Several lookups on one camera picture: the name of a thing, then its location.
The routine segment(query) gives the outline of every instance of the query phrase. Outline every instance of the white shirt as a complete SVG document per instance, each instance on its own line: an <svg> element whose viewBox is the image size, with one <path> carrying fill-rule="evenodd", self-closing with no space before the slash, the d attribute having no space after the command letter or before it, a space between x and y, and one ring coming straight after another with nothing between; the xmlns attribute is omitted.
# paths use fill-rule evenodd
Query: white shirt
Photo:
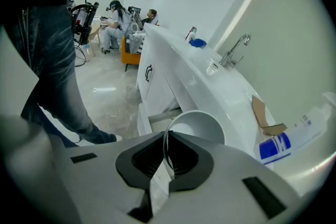
<svg viewBox="0 0 336 224"><path fill-rule="evenodd" d="M118 23L121 27L121 29L126 32L130 23L131 23L131 15L126 13L125 11L121 10L122 12L122 20L119 18L118 11L115 10L112 13L112 20L114 23Z"/></svg>

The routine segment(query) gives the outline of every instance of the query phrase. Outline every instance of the bottle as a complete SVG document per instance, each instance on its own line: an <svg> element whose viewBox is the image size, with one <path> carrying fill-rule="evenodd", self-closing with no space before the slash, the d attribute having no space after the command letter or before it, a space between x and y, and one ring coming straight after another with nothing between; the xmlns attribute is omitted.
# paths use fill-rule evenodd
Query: bottle
<svg viewBox="0 0 336 224"><path fill-rule="evenodd" d="M90 55L90 51L89 51L90 46L89 46L89 44L87 43L87 44L83 45L83 48L86 50L86 52L88 53L88 55Z"/></svg>
<svg viewBox="0 0 336 224"><path fill-rule="evenodd" d="M321 107L313 107L291 131L283 132L255 147L256 158L263 164L270 164L304 148L328 129L327 121L335 116L336 94L326 92L322 96L327 102Z"/></svg>

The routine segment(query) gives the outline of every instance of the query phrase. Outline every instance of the person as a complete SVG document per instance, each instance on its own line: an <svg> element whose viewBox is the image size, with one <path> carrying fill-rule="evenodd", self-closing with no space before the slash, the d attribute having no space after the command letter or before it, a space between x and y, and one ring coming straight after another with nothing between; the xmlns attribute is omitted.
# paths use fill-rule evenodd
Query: person
<svg viewBox="0 0 336 224"><path fill-rule="evenodd" d="M121 137L99 130L83 104L75 74L76 54L67 0L13 0L3 15L10 40L39 78L21 116L41 125L48 134L58 135L65 147L77 145L53 126L40 106L93 144L120 140Z"/></svg>
<svg viewBox="0 0 336 224"><path fill-rule="evenodd" d="M150 23L156 15L157 15L156 10L150 9L147 13L147 18L141 20L141 23L139 22L140 29L143 29L145 23Z"/></svg>
<svg viewBox="0 0 336 224"><path fill-rule="evenodd" d="M103 23L108 25L103 32L103 44L101 48L103 54L110 52L110 43L114 38L121 39L127 34L131 24L131 14L118 0L113 0L110 3L110 9L112 11L112 23L105 19L102 20Z"/></svg>

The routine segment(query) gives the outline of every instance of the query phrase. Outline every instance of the cabinet door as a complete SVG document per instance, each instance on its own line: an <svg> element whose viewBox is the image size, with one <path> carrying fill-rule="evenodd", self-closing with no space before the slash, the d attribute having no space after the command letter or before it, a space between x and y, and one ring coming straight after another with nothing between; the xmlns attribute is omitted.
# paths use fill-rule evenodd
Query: cabinet door
<svg viewBox="0 0 336 224"><path fill-rule="evenodd" d="M144 102L148 116L161 114L178 107L172 90L160 72L155 71L150 76L150 87Z"/></svg>
<svg viewBox="0 0 336 224"><path fill-rule="evenodd" d="M146 99L153 71L154 71L153 62L151 61L149 53L146 50L142 50L137 77L137 84L140 90L142 101Z"/></svg>

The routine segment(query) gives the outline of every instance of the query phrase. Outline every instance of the cabinet handle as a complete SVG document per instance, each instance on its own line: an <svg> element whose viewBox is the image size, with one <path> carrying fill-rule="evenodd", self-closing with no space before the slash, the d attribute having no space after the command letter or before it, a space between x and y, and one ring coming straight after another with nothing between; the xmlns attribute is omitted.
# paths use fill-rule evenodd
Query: cabinet handle
<svg viewBox="0 0 336 224"><path fill-rule="evenodd" d="M152 71L153 68L152 68L152 65L149 66L149 69L147 70L146 72L146 81L149 82L149 78L148 78L148 74L149 74L149 71Z"/></svg>
<svg viewBox="0 0 336 224"><path fill-rule="evenodd" d="M145 78L147 78L148 69L149 69L150 67L152 67L152 65L147 66L146 73L145 73Z"/></svg>

